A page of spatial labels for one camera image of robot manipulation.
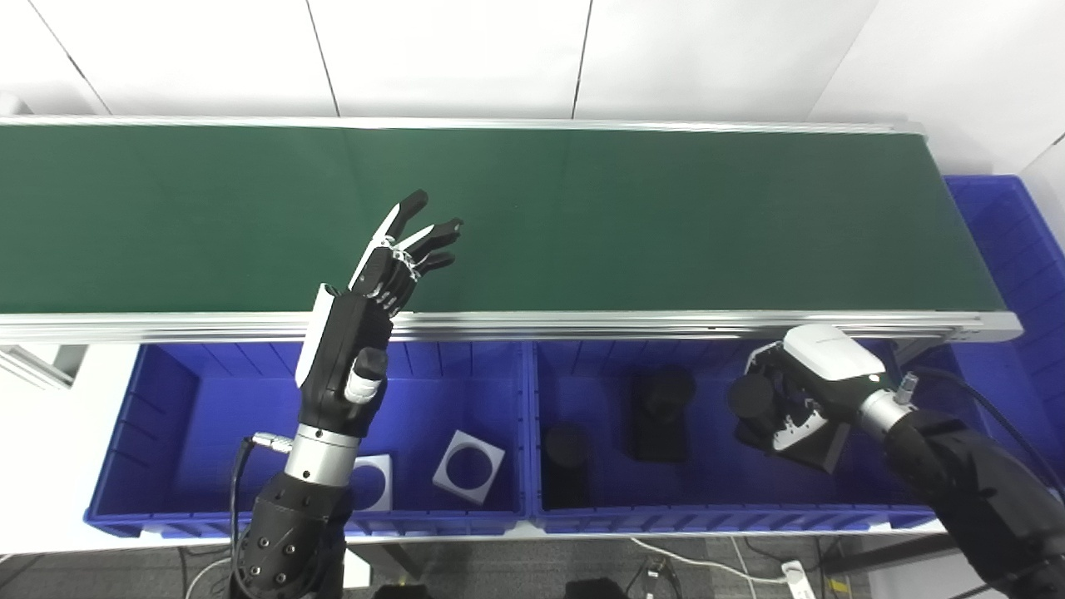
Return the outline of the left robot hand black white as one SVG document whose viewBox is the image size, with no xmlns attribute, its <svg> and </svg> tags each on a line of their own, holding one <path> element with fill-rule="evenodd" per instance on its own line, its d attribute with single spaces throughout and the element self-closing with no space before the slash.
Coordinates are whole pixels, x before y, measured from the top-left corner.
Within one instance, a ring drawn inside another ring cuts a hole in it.
<svg viewBox="0 0 1065 599">
<path fill-rule="evenodd" d="M 402 239 L 408 221 L 426 205 L 425 191 L 408 195 L 370 238 L 349 284 L 320 284 L 295 369 L 304 426 L 357 438 L 368 433 L 387 388 L 393 319 L 427 273 L 455 261 L 445 249 L 459 239 L 463 220 Z"/>
</svg>

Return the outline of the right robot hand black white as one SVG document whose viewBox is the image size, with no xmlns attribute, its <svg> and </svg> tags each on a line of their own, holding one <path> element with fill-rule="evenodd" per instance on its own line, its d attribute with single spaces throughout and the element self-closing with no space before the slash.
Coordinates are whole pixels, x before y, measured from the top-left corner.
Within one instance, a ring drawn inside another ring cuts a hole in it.
<svg viewBox="0 0 1065 599">
<path fill-rule="evenodd" d="M 882 360 L 829 324 L 806 324 L 754 350 L 730 387 L 735 436 L 746 446 L 832 469 L 868 399 L 890 396 Z"/>
</svg>

